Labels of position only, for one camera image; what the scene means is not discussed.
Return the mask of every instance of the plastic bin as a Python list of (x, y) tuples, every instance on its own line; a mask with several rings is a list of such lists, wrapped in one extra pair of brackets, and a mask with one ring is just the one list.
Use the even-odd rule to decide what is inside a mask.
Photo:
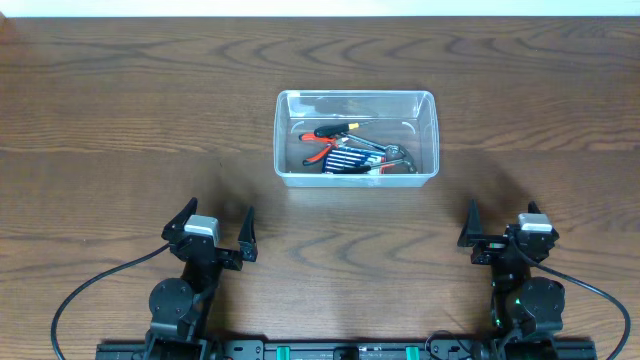
[[(302, 142), (301, 134), (323, 125), (370, 120), (375, 121), (350, 133), (383, 145), (404, 146), (414, 158), (416, 174), (402, 173), (401, 166), (380, 175), (324, 174), (321, 163), (302, 164), (323, 145)], [(428, 91), (286, 90), (278, 96), (273, 149), (276, 173), (287, 186), (420, 187), (439, 168), (435, 101)]]

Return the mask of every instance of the red handle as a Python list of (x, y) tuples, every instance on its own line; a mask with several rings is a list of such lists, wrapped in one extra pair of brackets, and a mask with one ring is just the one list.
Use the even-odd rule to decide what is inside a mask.
[(331, 144), (331, 143), (334, 143), (336, 141), (336, 139), (334, 139), (334, 138), (318, 137), (318, 136), (313, 135), (313, 133), (300, 135), (300, 140), (302, 140), (302, 141), (323, 142), (323, 143), (327, 143), (327, 144)]
[(324, 150), (319, 152), (317, 155), (312, 156), (312, 157), (310, 157), (308, 159), (305, 159), (302, 162), (302, 165), (309, 166), (309, 165), (313, 165), (313, 164), (317, 163), (318, 161), (322, 160), (329, 153), (329, 150), (331, 150), (331, 148), (332, 148), (332, 146), (327, 146), (326, 148), (324, 148)]

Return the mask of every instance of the wood grain surface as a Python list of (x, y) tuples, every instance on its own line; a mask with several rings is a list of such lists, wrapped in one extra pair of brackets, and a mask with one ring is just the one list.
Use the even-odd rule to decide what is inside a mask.
[[(286, 188), (272, 155), (284, 89), (431, 91), (440, 173), (420, 189)], [(561, 235), (545, 264), (610, 292), (637, 324), (639, 179), (637, 18), (9, 19), (0, 358), (53, 358), (60, 302), (160, 247), (192, 196), (226, 244), (256, 208), (258, 262), (223, 275), (212, 331), (487, 330), (489, 268), (455, 246), (470, 198), (493, 232), (535, 199)], [(149, 292), (181, 269), (165, 253), (79, 295), (59, 327), (67, 357), (142, 339)], [(606, 356), (622, 316), (566, 289), (561, 335)], [(640, 358), (637, 331), (620, 358)]]

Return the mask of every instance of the white wall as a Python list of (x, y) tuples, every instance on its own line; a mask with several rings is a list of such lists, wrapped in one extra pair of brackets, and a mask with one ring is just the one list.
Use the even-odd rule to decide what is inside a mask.
[(615, 16), (640, 0), (0, 0), (7, 17), (66, 16)]

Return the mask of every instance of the red-handled pliers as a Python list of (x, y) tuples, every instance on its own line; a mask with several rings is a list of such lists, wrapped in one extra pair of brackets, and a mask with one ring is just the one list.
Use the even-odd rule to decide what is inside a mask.
[(315, 142), (320, 142), (320, 143), (325, 143), (327, 144), (327, 147), (325, 147), (321, 152), (319, 152), (318, 154), (308, 158), (308, 159), (304, 159), (302, 160), (302, 165), (304, 166), (309, 166), (309, 165), (313, 165), (315, 163), (317, 163), (318, 161), (322, 160), (325, 158), (325, 156), (327, 156), (327, 154), (329, 154), (329, 151), (331, 151), (331, 149), (333, 148), (339, 148), (340, 146), (344, 145), (344, 142), (347, 141), (347, 138), (332, 138), (332, 137), (318, 137), (315, 136), (313, 133), (307, 133), (307, 134), (302, 134), (300, 135), (300, 140), (302, 141), (315, 141)]

